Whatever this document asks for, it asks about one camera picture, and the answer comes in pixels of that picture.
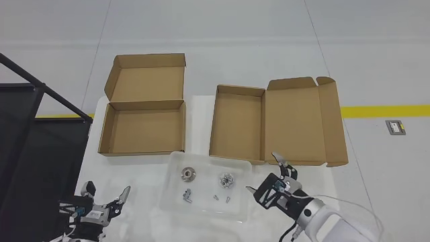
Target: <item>yellow floor line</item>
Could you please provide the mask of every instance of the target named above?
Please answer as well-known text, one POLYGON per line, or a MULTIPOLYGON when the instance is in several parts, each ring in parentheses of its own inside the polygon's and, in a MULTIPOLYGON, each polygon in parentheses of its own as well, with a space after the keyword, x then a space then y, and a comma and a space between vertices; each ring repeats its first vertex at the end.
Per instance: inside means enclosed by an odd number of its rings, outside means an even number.
MULTIPOLYGON (((430 117, 430 105, 342 107, 342 118, 430 117)), ((78 118, 75 114, 41 115, 37 118, 78 118)))

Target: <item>black cable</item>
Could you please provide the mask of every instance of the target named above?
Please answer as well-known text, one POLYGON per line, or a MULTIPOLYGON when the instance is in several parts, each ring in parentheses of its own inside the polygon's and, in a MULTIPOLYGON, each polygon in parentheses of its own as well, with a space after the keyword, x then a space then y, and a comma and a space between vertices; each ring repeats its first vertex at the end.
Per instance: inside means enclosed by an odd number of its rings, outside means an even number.
POLYGON ((279 242, 282 242, 282 240, 284 240, 284 237, 288 235, 289 232, 293 231, 293 229, 296 228, 296 226, 297 226, 297 223, 294 222, 294 224, 287 231, 285 231, 285 233, 279 238, 279 242))

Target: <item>black metal pole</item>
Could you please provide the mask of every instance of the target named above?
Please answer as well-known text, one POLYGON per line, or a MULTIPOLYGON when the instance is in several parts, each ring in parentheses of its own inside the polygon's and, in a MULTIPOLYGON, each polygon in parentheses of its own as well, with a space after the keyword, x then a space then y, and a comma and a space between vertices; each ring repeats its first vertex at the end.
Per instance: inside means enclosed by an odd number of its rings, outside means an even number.
POLYGON ((0 63, 5 65, 8 69, 12 70, 13 72, 17 73, 19 76, 23 77, 27 81, 29 81, 34 86, 42 88, 48 95, 50 95, 56 101, 60 102, 62 105, 66 106, 74 113, 78 114, 86 121, 88 122, 93 121, 93 118, 88 116, 85 112, 83 112, 82 110, 74 106, 71 102, 67 101, 63 96, 57 94, 53 89, 49 88, 45 83, 39 81, 37 78, 35 78, 35 76, 25 71, 23 68, 15 64, 12 60, 10 60, 9 58, 7 58, 1 53, 0 53, 0 63))

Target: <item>metal bearing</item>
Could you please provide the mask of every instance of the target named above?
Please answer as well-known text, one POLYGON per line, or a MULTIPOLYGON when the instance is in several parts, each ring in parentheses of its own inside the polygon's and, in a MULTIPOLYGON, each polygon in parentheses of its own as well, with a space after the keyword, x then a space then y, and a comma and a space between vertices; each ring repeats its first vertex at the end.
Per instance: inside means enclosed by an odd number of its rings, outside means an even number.
POLYGON ((193 167, 186 167, 182 169, 181 177, 185 182, 192 182, 196 178, 196 171, 193 167))

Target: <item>cardboard box lid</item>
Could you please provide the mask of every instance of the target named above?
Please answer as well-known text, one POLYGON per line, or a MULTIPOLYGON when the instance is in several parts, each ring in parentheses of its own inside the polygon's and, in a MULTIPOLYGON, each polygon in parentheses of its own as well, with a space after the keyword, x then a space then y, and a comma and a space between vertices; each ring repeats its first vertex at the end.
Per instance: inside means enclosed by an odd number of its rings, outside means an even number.
POLYGON ((183 99, 184 54, 117 55, 105 85, 111 102, 183 99))
POLYGON ((265 160, 296 165, 348 163, 336 82, 329 77, 270 81, 265 93, 265 160))

